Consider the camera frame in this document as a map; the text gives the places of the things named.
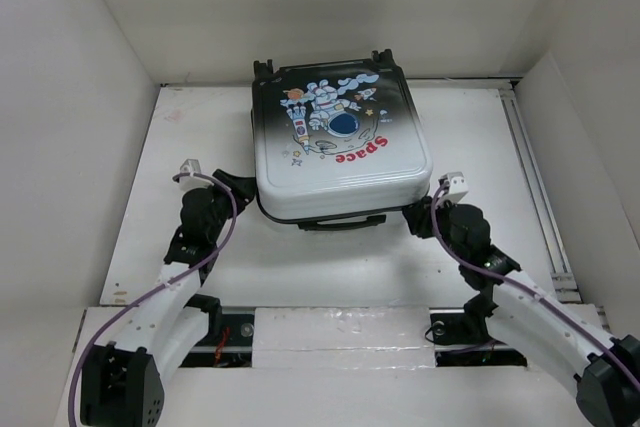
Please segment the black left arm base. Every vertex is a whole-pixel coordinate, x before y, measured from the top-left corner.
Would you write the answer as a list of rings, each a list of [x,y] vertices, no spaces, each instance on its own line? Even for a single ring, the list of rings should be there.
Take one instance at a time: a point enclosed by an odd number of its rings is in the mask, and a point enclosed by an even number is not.
[[[212,296],[196,294],[184,306],[171,308],[154,343],[159,371],[167,376],[179,367],[246,368],[252,365],[255,311],[227,309]]]

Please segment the black white space suitcase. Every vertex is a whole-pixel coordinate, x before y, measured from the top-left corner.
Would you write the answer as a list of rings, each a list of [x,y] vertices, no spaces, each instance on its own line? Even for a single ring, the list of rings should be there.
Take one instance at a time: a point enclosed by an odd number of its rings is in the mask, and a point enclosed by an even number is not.
[[[271,221],[358,229],[427,195],[433,157],[391,50],[253,70],[257,199]]]

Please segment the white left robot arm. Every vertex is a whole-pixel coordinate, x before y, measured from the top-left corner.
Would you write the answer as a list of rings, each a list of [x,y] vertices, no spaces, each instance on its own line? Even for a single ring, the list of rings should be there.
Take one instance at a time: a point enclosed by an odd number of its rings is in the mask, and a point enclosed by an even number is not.
[[[222,335],[219,299],[201,294],[239,215],[255,199],[253,177],[188,167],[180,223],[154,287],[107,321],[87,343],[67,401],[72,426],[155,426],[165,386],[197,343]]]

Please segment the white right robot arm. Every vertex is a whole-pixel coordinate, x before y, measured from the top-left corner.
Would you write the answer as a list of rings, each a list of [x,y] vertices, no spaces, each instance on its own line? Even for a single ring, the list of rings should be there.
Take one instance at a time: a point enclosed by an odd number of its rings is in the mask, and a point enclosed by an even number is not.
[[[412,235],[436,239],[476,291],[462,316],[473,340],[514,348],[574,396],[593,426],[639,420],[639,340],[616,337],[573,313],[492,243],[481,209],[425,196],[402,214]]]

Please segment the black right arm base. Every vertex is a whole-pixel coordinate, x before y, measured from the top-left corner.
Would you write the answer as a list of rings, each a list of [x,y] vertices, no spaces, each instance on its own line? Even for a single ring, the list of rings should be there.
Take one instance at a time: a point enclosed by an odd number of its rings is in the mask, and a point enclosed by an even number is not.
[[[478,294],[461,308],[430,311],[424,339],[435,347],[437,367],[527,367],[524,355],[493,339],[486,315],[495,305]]]

